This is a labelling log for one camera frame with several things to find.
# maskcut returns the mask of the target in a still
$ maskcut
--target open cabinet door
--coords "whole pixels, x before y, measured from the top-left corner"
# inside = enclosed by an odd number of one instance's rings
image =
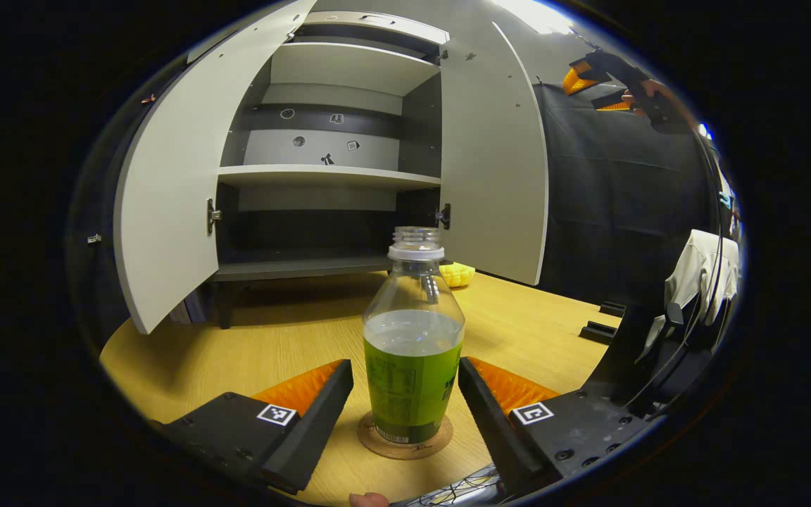
[[[537,285],[549,196],[540,109],[499,26],[484,9],[463,13],[440,64],[442,243],[448,260]]]
[[[240,29],[148,106],[115,197],[118,277],[141,333],[218,269],[206,199],[215,198],[227,130],[255,75],[313,4],[297,0]]]

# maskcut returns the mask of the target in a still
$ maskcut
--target plastic bottle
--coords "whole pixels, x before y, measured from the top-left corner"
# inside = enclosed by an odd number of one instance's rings
[[[375,427],[396,443],[440,430],[456,382],[465,317],[440,274],[439,237],[436,228],[396,228],[393,270],[363,318]]]

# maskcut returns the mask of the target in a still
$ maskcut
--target white shirt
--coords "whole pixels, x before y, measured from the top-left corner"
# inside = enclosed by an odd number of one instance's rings
[[[696,229],[690,231],[690,237],[684,245],[684,250],[675,265],[675,270],[669,279],[665,280],[665,304],[678,303],[684,308],[696,295],[700,295],[700,303],[695,318],[706,325],[715,321],[725,299],[732,299],[737,295],[737,279],[740,276],[740,259],[737,243],[724,238],[721,263],[717,264],[718,236]],[[715,286],[715,276],[718,274],[718,285]],[[712,288],[715,288],[715,301],[709,308],[712,299]],[[656,337],[659,336],[665,325],[665,315],[654,318],[650,333],[647,334],[643,352],[637,360],[641,360],[653,348]]]

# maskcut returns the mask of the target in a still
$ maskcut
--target door hinge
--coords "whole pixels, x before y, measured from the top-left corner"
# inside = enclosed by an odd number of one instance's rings
[[[220,209],[215,209],[215,202],[211,198],[206,199],[208,206],[206,209],[206,222],[208,227],[208,235],[212,235],[212,229],[215,227],[215,221],[221,219]]]
[[[434,217],[435,217],[435,218],[436,218],[436,219],[437,219],[437,220],[438,220],[438,221],[439,221],[439,222],[440,222],[442,225],[444,225],[444,229],[448,229],[448,228],[450,228],[450,211],[451,211],[450,205],[448,205],[448,204],[444,204],[444,210],[443,210],[443,211],[438,211],[438,212],[437,212],[437,213],[434,215]]]

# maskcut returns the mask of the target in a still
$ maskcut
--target screw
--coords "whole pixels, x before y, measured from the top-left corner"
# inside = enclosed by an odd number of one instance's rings
[[[241,447],[237,447],[236,453],[240,458],[252,461],[252,453],[248,452],[246,449],[241,449]]]

